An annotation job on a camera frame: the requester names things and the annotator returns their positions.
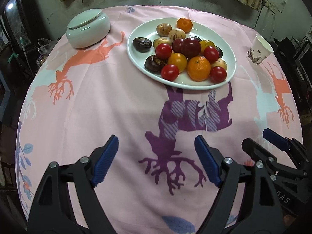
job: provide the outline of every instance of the blue gripper pad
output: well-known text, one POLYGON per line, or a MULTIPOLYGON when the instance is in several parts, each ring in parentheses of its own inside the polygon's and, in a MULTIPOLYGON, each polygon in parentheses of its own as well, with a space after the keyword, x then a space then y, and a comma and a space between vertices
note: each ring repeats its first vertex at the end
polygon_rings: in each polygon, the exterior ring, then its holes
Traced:
POLYGON ((281 137, 278 133, 275 133, 271 129, 263 130, 263 138, 268 142, 272 143, 274 146, 279 148, 281 151, 289 150, 288 142, 285 138, 281 137))
POLYGON ((200 136, 196 136, 194 146, 209 181, 218 187, 221 183, 221 179, 219 177, 219 166, 209 152, 208 144, 205 143, 200 136))
POLYGON ((99 160, 94 165, 93 178, 91 183, 96 187, 99 183, 103 182, 110 165, 113 162, 113 159, 117 153, 119 146, 117 136, 111 136, 104 146, 104 151, 99 157, 99 160))

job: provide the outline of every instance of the paper cup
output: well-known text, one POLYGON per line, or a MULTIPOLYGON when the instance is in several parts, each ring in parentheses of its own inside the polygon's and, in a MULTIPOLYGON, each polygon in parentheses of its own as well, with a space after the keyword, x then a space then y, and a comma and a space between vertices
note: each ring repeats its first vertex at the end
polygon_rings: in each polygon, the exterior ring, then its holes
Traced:
POLYGON ((273 48, 269 42, 257 34, 247 56, 254 64, 260 64, 273 52, 273 48))

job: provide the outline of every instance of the metal screw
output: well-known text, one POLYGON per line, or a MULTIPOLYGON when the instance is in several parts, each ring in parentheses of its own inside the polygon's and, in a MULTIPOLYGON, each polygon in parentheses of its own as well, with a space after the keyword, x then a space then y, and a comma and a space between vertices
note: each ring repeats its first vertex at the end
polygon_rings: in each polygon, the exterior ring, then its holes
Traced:
POLYGON ((271 175, 270 178, 271 178, 272 181, 276 181, 276 176, 275 175, 271 175))
POLYGON ((260 169, 262 169, 262 168, 264 167, 263 163, 261 163, 261 162, 257 162, 255 165, 256 165, 258 168, 260 168, 260 169))
POLYGON ((89 161, 88 157, 82 157, 80 158, 80 163, 87 163, 89 161))
POLYGON ((225 158, 224 162, 226 162, 227 164, 231 164, 231 163, 233 163, 233 159, 232 158, 225 158))
POLYGON ((56 167, 57 166, 57 162, 51 162, 50 164, 49 164, 49 167, 50 168, 54 168, 54 167, 56 167))

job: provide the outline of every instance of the tablecloth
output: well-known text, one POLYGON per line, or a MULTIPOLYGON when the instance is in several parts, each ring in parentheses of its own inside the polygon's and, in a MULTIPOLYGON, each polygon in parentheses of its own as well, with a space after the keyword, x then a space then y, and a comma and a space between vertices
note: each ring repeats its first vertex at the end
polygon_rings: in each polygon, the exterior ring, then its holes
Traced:
MULTIPOLYGON (((253 165, 241 149, 252 138, 292 166, 287 155, 265 142, 269 127, 302 142, 291 90, 275 56, 255 66, 247 52, 256 31, 218 15, 181 7, 119 6, 103 11, 111 30, 85 50, 57 43, 29 87, 19 119, 16 174, 22 207, 29 215, 37 186, 51 161, 76 162, 103 146, 111 134, 119 150, 96 188, 117 233, 194 233, 217 188, 194 150, 201 134, 208 144, 240 164, 253 165), (232 47, 237 70, 230 83, 211 91, 176 89, 152 80, 131 63, 130 33, 157 18, 187 17, 221 35, 232 47)), ((228 223, 235 221, 237 192, 228 223)), ((73 184, 74 212, 85 225, 73 184)))

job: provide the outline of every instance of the plate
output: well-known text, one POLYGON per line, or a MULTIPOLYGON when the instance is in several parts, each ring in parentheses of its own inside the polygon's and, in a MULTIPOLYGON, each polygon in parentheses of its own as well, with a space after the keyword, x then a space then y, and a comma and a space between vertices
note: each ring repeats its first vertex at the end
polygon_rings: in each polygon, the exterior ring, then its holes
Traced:
POLYGON ((152 42, 159 38, 156 31, 156 27, 161 23, 168 23, 172 26, 172 28, 176 28, 178 18, 159 18, 155 20, 148 21, 146 23, 141 24, 137 28, 133 30, 133 32, 130 34, 128 41, 127 41, 127 53, 132 61, 132 63, 137 67, 141 72, 143 72, 145 75, 149 76, 150 78, 153 78, 156 81, 159 81, 161 83, 178 87, 182 89, 189 89, 189 90, 210 90, 217 87, 220 87, 227 82, 229 82, 232 77, 234 76, 234 73, 236 71, 236 59, 235 55, 233 53, 232 48, 230 45, 215 31, 209 29, 208 27, 193 22, 193 29, 190 33, 186 34, 186 37, 194 37, 198 36, 202 40, 211 40, 216 46, 220 47, 223 51, 223 57, 222 59, 227 63, 227 78, 222 83, 212 83, 209 80, 204 80, 202 82, 195 82, 192 79, 189 78, 188 73, 186 71, 183 71, 179 74, 176 80, 173 82, 165 80, 161 77, 161 75, 153 74, 149 71, 147 71, 144 67, 145 60, 150 55, 155 55, 155 49, 153 46, 151 47, 150 51, 147 53, 140 53, 137 51, 134 46, 132 45, 133 39, 137 37, 145 37, 152 42))

